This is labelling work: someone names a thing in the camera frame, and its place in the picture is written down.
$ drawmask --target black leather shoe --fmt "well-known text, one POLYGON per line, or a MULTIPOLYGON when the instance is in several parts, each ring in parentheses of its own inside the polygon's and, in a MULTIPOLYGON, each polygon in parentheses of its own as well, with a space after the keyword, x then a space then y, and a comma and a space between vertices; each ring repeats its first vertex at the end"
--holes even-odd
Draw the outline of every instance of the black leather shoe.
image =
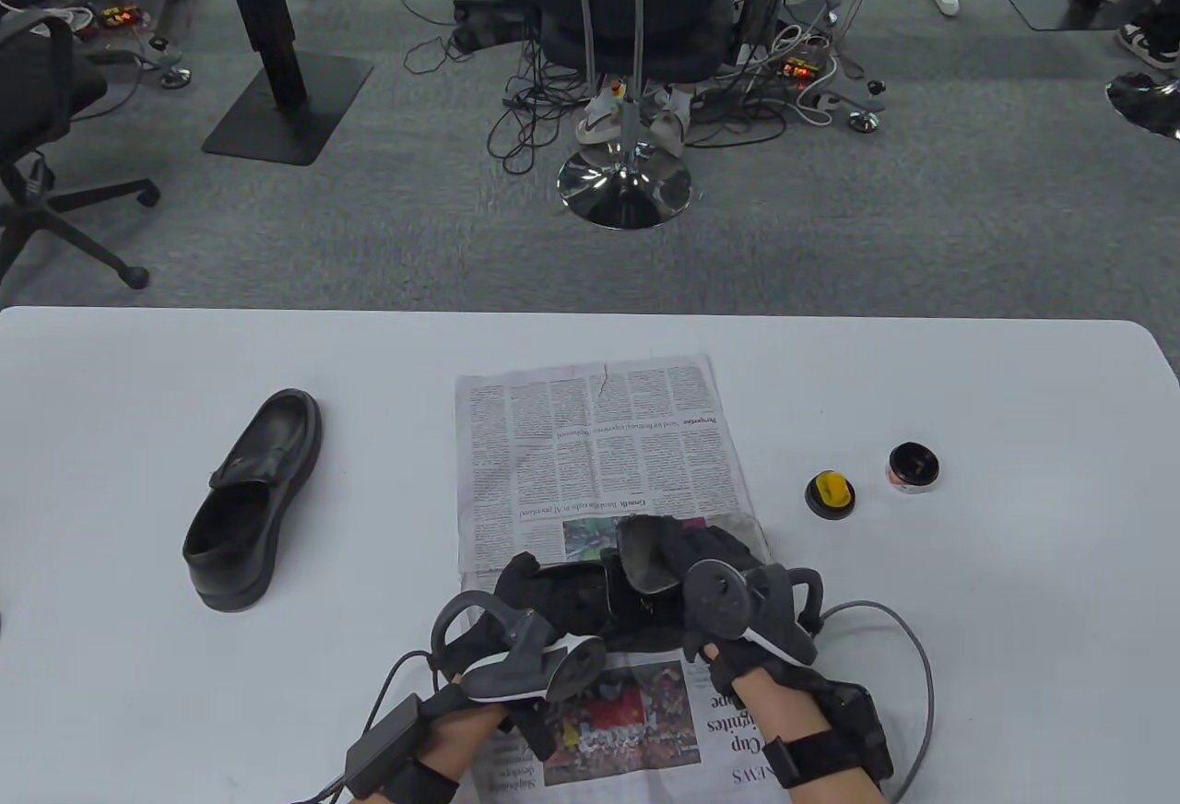
POLYGON ((1107 85, 1107 99, 1140 129, 1180 139, 1180 78, 1155 84, 1141 72, 1126 73, 1107 85))
POLYGON ((315 399, 286 388, 267 399, 212 473, 183 550, 209 607, 242 610, 266 593, 283 514, 315 469, 322 440, 315 399))

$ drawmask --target black glove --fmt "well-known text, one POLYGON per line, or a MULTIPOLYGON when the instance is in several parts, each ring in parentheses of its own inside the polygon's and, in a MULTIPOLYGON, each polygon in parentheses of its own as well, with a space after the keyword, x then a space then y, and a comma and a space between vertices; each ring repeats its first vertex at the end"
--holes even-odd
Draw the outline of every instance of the black glove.
MULTIPOLYGON (((704 558, 723 561, 738 570, 752 570, 761 564, 749 548, 728 530, 713 525, 684 528, 683 523, 675 521, 675 518, 658 519, 655 548, 662 563, 681 581, 696 562, 704 558)), ((784 617, 784 621, 795 622, 795 617, 784 617)), ((734 679, 763 666, 767 660, 773 660, 784 667, 782 674, 791 681, 784 681, 787 687, 814 689, 822 681, 819 673, 775 659, 755 643, 727 641, 710 636, 701 627, 701 623, 696 622, 690 604, 684 606, 684 625, 688 629, 684 641, 686 651, 697 653, 706 643, 712 643, 717 648, 719 656, 710 662, 709 674, 712 674, 713 686, 719 693, 732 697, 734 679)), ((804 654, 799 654, 799 661, 807 661, 804 654)))
MULTIPOLYGON (((661 518, 656 549, 657 557, 681 581, 689 569, 703 558, 717 558, 742 571, 754 569, 761 563, 750 555, 746 544, 729 531, 717 527, 684 529, 681 522, 673 518, 661 518)), ((818 604, 814 610, 818 615, 818 604)), ((784 622, 798 622, 794 616, 782 619, 784 622)), ((812 695, 828 724, 852 745, 873 783, 879 785, 881 779, 893 776, 893 761, 885 744, 885 732, 872 697, 864 687, 845 681, 830 681, 815 669, 780 660, 752 641, 730 641, 709 636, 694 620, 689 604, 684 606, 684 625, 689 629, 686 651, 700 652, 706 643, 717 648, 717 656, 709 664, 709 676, 717 693, 732 697, 739 707, 743 707, 741 699, 734 694, 734 680, 755 668, 763 668, 775 684, 805 691, 812 695)), ((814 635, 819 630, 818 623, 808 626, 812 627, 808 634, 814 635)))
MULTIPOLYGON (((601 571, 595 577, 576 573, 579 567, 549 568, 543 574, 535 556, 523 551, 500 571, 494 594, 509 607, 531 608, 543 615, 553 627, 552 641, 566 634, 597 635, 607 619, 607 600, 597 587, 605 583, 596 582, 596 579, 602 580, 601 571)), ((494 619, 484 614, 444 648, 435 668, 450 680, 484 656, 505 653, 509 642, 504 633, 505 629, 494 619)))

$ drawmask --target chair wheel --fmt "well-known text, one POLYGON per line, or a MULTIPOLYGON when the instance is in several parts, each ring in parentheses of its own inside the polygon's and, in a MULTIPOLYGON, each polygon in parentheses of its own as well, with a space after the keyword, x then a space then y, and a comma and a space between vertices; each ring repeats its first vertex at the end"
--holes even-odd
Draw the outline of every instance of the chair wheel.
POLYGON ((142 266, 129 266, 123 273, 119 274, 123 279, 123 285, 126 285, 133 290, 143 290, 148 287, 148 282, 151 275, 142 266))
POLYGON ((184 66, 172 66, 159 78, 159 86, 164 91, 177 91, 181 87, 189 87, 192 83, 192 70, 184 66))

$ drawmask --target wrist strap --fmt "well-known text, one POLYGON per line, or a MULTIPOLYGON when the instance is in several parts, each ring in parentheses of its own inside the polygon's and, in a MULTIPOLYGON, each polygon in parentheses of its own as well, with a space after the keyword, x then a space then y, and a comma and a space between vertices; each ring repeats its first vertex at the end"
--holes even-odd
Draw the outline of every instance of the wrist strap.
POLYGON ((762 746, 762 754, 784 789, 793 789, 860 766, 857 751, 848 745, 843 733, 834 730, 813 733, 792 743, 775 738, 762 746))
POLYGON ((381 787, 392 804, 451 804, 459 784, 437 770, 411 759, 381 787))

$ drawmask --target newspaper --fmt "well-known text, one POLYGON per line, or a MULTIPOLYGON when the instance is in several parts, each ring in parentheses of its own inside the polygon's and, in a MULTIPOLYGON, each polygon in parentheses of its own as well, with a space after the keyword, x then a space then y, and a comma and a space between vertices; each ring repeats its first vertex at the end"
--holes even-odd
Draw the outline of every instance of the newspaper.
MULTIPOLYGON (((769 560, 703 355, 556 367, 457 385, 459 570, 490 590, 518 551, 597 558, 621 518, 721 524, 769 560)), ((539 763, 498 734, 472 773, 484 804, 707 800, 781 804, 749 714, 678 652, 614 654, 551 710, 539 763)))

